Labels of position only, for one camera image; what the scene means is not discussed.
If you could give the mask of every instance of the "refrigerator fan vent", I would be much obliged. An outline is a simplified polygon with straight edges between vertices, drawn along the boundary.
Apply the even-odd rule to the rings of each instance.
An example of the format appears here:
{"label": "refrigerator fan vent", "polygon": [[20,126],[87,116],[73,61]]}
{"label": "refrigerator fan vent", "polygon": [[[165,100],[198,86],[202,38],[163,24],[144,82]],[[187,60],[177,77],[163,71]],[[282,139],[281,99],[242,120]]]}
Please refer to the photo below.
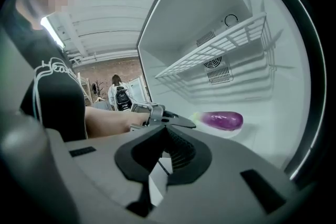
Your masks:
{"label": "refrigerator fan vent", "polygon": [[220,69],[210,71],[207,73],[210,84],[219,84],[223,82],[230,82],[233,80],[233,75],[230,65],[226,65]]}
{"label": "refrigerator fan vent", "polygon": [[[215,33],[213,31],[210,31],[207,34],[205,34],[203,37],[198,39],[196,41],[196,44],[199,47],[200,45],[203,45],[204,43],[208,42],[210,39],[213,39],[215,36],[216,36]],[[220,63],[221,61],[222,61],[222,57],[218,57],[214,60],[204,63],[204,66],[207,68],[216,68],[221,64]]]}

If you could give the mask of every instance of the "white jacket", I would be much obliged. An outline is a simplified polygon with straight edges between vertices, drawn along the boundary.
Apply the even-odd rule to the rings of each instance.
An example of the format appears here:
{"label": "white jacket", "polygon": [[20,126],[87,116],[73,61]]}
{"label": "white jacket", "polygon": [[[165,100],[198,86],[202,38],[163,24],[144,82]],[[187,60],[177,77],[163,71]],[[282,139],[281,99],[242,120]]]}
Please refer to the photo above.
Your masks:
{"label": "white jacket", "polygon": [[119,86],[114,86],[114,84],[112,84],[112,86],[109,88],[109,91],[108,91],[109,102],[112,106],[114,106],[114,100],[116,98],[115,94],[117,92],[117,87],[120,87],[120,86],[124,87],[127,90],[126,94],[131,99],[131,101],[132,101],[132,98],[133,98],[133,93],[132,93],[131,86],[127,83],[124,83],[124,82],[120,82],[119,84],[120,84]]}

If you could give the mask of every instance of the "ceiling light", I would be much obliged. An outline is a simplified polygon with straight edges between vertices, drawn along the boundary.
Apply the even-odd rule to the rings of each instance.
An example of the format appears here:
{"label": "ceiling light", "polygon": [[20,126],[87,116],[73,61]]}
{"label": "ceiling light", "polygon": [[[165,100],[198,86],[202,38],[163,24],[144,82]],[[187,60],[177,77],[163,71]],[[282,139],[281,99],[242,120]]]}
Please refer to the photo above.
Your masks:
{"label": "ceiling light", "polygon": [[60,45],[62,48],[65,48],[65,46],[64,46],[64,44],[63,44],[63,42],[62,42],[62,40],[60,40],[60,38],[59,38],[58,35],[56,34],[55,30],[54,30],[53,27],[51,26],[51,24],[50,24],[50,22],[49,22],[49,20],[48,20],[47,17],[42,18],[42,20],[41,20],[41,25],[44,26],[44,27],[48,30],[49,34],[51,35],[51,37],[54,39],[54,41],[55,41],[58,45]]}

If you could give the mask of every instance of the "white wire rack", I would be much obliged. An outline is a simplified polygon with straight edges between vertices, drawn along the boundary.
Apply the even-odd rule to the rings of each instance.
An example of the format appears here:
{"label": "white wire rack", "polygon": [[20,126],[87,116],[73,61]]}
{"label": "white wire rack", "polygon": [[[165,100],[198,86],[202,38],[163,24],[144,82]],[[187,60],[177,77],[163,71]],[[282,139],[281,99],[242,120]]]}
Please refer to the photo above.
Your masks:
{"label": "white wire rack", "polygon": [[231,50],[249,44],[252,40],[261,37],[265,20],[266,13],[263,12],[225,30],[167,67],[155,78],[181,73],[195,65],[211,61]]}

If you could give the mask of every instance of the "purple eggplant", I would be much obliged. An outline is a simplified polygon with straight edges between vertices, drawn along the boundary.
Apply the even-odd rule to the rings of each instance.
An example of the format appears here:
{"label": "purple eggplant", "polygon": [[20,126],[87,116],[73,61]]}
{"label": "purple eggplant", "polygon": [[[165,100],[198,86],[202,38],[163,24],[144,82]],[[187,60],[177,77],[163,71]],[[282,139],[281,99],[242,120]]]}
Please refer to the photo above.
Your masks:
{"label": "purple eggplant", "polygon": [[243,125],[243,116],[232,111],[196,112],[194,119],[210,127],[227,131],[239,129]]}

